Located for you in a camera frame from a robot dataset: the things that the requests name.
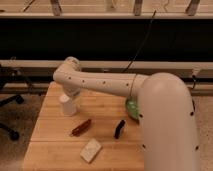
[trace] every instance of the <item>green object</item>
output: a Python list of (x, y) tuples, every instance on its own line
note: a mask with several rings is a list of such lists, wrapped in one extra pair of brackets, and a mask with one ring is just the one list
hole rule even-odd
[(137, 102), (131, 99), (126, 99), (126, 110), (129, 116), (134, 120), (139, 120), (139, 111)]

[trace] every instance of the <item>white sponge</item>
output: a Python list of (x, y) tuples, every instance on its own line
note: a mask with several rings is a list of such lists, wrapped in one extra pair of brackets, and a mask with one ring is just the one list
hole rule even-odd
[(90, 163), (101, 148), (101, 144), (96, 139), (92, 138), (81, 151), (81, 157)]

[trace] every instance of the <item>black object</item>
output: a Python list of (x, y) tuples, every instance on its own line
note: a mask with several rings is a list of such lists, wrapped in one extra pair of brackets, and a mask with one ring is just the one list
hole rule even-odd
[(116, 129), (115, 129), (115, 134), (114, 137), (115, 139), (118, 139), (121, 133), (121, 129), (124, 127), (125, 125), (125, 121), (121, 120), (120, 123), (117, 125)]
[[(12, 97), (9, 97), (5, 100), (0, 101), (0, 107), (10, 103), (11, 101), (15, 100), (16, 103), (21, 104), (24, 102), (24, 99), (21, 97), (21, 95), (14, 95)], [(8, 126), (4, 125), (3, 123), (0, 123), (0, 128), (7, 131), (9, 133), (9, 137), (12, 141), (17, 141), (19, 139), (19, 133), (14, 131), (13, 129), (9, 128)]]

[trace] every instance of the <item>black cable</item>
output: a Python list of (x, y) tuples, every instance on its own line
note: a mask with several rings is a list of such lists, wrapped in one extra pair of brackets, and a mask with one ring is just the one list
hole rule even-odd
[(151, 20), (149, 22), (149, 26), (148, 26), (145, 38), (141, 42), (141, 45), (139, 46), (138, 50), (136, 51), (136, 54), (135, 54), (134, 58), (131, 60), (131, 62), (128, 64), (128, 66), (122, 71), (122, 73), (126, 72), (129, 69), (129, 67), (132, 65), (132, 63), (135, 61), (135, 59), (138, 57), (138, 55), (141, 52), (141, 50), (144, 48), (144, 45), (146, 44), (146, 42), (147, 42), (147, 40), (149, 38), (149, 35), (150, 35), (150, 32), (151, 32), (151, 28), (152, 28), (152, 23), (154, 21), (156, 12), (157, 12), (156, 10), (153, 12), (153, 15), (152, 15), (152, 18), (151, 18)]
[(196, 76), (195, 76), (195, 75), (192, 75), (192, 79), (193, 79), (193, 86), (192, 86), (192, 90), (194, 90), (194, 89), (195, 89), (195, 86), (196, 86), (196, 84), (197, 84), (197, 78), (196, 78)]

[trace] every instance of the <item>floor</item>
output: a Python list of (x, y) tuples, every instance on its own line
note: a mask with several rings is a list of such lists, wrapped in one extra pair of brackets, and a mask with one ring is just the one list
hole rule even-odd
[[(10, 125), (21, 134), (20, 140), (11, 142), (0, 130), (0, 171), (20, 171), (44, 96), (23, 95), (25, 102), (12, 102), (0, 110), (0, 122)], [(202, 171), (213, 170), (213, 97), (193, 97), (200, 139)]]
[[(11, 95), (0, 95), (0, 99)], [(0, 171), (20, 171), (27, 146), (39, 114), (44, 95), (22, 95), (24, 103), (15, 101), (1, 107), (0, 122), (20, 133), (19, 141), (11, 141), (0, 129)]]

